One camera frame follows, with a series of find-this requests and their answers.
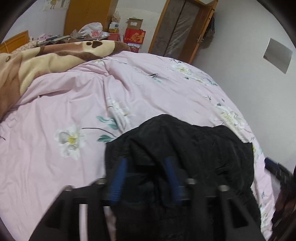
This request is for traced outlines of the black puffer jacket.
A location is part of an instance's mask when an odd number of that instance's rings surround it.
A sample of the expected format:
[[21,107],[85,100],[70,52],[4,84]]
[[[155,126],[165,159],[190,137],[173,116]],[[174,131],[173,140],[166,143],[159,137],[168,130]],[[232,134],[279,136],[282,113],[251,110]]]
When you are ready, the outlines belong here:
[[253,145],[162,114],[105,150],[117,240],[263,240]]

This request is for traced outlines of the pink floral bed sheet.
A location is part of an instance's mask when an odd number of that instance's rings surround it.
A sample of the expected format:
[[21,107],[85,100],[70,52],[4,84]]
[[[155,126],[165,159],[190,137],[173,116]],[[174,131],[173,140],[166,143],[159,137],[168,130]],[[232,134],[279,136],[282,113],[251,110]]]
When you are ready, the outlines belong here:
[[85,186],[104,175],[107,142],[160,114],[197,126],[224,125],[252,142],[251,188],[269,238],[271,177],[237,106],[192,65],[126,51],[35,79],[1,122],[1,219],[13,238],[30,238],[64,186]]

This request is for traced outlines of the red gift box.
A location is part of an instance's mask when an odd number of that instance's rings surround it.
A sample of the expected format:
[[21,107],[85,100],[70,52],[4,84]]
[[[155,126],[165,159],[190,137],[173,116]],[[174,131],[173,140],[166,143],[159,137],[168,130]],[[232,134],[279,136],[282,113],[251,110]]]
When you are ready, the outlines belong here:
[[145,34],[146,34],[146,31],[127,28],[125,30],[123,40],[125,43],[142,45],[144,42]]

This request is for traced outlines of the hanging bag on door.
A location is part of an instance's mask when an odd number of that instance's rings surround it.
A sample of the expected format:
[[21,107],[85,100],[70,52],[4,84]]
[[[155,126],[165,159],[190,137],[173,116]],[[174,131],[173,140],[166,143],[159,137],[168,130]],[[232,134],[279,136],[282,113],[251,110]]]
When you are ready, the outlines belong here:
[[215,18],[212,17],[203,37],[203,48],[208,48],[215,35]]

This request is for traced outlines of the wooden framed door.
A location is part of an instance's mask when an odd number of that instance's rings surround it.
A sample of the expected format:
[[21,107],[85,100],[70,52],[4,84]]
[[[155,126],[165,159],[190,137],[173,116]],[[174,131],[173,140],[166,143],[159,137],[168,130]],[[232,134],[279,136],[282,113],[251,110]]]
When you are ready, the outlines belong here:
[[218,1],[166,1],[149,53],[192,63]]

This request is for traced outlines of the cardboard box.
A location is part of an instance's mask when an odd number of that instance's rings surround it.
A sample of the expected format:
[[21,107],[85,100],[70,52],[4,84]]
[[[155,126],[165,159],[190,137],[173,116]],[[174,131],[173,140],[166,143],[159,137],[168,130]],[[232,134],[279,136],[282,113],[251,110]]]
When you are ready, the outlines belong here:
[[142,26],[143,19],[137,19],[137,18],[129,18],[127,20],[127,28],[128,29],[134,29],[134,30],[140,30]]

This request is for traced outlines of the snack bag stack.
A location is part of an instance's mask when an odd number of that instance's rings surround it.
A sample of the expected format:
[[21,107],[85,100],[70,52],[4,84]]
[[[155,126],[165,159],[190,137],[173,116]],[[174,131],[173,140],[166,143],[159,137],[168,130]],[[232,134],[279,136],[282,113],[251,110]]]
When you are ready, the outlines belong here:
[[119,22],[120,22],[120,14],[116,11],[111,17],[111,23],[109,24],[109,33],[119,33]]

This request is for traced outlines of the white plastic bag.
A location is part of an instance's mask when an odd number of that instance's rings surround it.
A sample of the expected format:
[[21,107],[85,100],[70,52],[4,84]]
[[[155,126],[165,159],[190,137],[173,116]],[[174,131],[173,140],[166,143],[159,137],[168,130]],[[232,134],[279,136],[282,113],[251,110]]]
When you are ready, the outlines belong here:
[[78,31],[79,37],[99,38],[102,36],[103,25],[99,22],[89,23]]

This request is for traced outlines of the brown cream fleece blanket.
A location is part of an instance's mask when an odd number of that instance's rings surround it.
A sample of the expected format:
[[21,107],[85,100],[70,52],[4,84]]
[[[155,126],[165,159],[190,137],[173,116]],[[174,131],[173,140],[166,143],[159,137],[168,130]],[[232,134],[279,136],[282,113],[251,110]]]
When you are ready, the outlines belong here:
[[65,72],[79,64],[129,50],[123,42],[93,40],[36,47],[13,54],[1,53],[1,118],[36,78]]

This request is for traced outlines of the wooden wardrobe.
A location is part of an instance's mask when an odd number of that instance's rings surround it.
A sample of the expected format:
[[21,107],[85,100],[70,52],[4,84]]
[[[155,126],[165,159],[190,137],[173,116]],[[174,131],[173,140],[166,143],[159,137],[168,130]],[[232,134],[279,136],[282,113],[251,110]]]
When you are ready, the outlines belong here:
[[67,10],[64,35],[70,35],[73,30],[99,22],[107,31],[115,13],[118,0],[71,0]]

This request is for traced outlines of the wooden headboard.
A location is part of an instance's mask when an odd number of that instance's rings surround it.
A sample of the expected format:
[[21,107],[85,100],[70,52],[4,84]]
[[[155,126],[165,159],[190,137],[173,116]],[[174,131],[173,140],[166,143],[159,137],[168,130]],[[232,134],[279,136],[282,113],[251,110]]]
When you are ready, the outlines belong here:
[[21,32],[0,44],[1,53],[11,53],[19,47],[29,43],[29,32]]

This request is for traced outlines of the grey paper on wall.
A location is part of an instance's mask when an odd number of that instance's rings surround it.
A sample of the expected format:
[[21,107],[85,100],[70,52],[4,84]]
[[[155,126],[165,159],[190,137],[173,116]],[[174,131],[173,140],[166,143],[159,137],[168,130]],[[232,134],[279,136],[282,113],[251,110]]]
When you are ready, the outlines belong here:
[[292,50],[270,38],[263,58],[286,74],[292,59]]

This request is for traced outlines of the cartoon couple wall poster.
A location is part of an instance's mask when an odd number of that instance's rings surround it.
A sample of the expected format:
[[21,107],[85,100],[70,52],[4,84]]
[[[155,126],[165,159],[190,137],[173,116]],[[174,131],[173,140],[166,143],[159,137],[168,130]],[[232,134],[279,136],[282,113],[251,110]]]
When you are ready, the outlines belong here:
[[46,0],[44,2],[43,11],[67,10],[69,8],[70,2],[70,0]]

